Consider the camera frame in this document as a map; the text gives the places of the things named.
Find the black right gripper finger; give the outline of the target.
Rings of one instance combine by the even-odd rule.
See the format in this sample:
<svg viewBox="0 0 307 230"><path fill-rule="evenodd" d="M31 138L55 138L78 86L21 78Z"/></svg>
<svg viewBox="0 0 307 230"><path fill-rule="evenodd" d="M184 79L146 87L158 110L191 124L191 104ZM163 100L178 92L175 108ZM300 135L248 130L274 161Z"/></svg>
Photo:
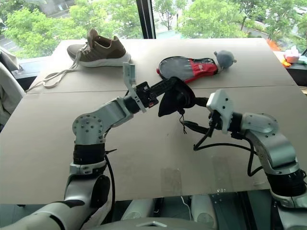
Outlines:
<svg viewBox="0 0 307 230"><path fill-rule="evenodd" d="M195 132L201 133L201 134L212 134L212 132L213 132L212 129L199 126L197 123L191 122L191 121L184 121L183 125L186 126L189 129L191 129L192 131L195 131Z"/></svg>
<svg viewBox="0 0 307 230"><path fill-rule="evenodd" d="M209 98L207 98L207 97L196 97L194 99L194 103L198 106L206 107L208 100L209 100Z"/></svg>

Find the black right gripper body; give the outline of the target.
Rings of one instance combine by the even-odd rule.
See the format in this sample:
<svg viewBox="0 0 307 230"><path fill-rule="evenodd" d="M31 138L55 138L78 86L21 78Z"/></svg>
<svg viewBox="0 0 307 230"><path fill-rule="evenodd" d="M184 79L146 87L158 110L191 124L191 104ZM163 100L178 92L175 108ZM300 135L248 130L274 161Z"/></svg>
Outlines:
<svg viewBox="0 0 307 230"><path fill-rule="evenodd" d="M218 111L214 110L210 113L210 120L209 120L209 134L208 137L211 137L214 130L222 130L222 120L221 115Z"/></svg>

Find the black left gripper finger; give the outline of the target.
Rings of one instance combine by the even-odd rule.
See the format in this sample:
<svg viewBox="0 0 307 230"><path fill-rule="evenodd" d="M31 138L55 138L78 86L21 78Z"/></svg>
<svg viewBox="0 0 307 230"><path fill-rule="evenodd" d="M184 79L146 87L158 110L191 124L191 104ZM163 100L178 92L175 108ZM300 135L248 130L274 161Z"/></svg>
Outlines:
<svg viewBox="0 0 307 230"><path fill-rule="evenodd" d="M162 80L152 86L152 93L155 95L162 95L163 93L171 90L176 85L183 83L183 81L177 77L171 77L166 80Z"/></svg>

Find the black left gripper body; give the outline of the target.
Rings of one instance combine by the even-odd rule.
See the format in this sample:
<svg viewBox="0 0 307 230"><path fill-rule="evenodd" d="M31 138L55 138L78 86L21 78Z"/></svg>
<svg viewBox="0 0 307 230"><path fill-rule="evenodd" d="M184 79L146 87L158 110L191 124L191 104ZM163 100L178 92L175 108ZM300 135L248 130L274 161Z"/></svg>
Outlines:
<svg viewBox="0 0 307 230"><path fill-rule="evenodd" d="M145 108L151 108L159 103L155 88L157 83L149 86L148 82L143 82L136 86L136 93Z"/></svg>

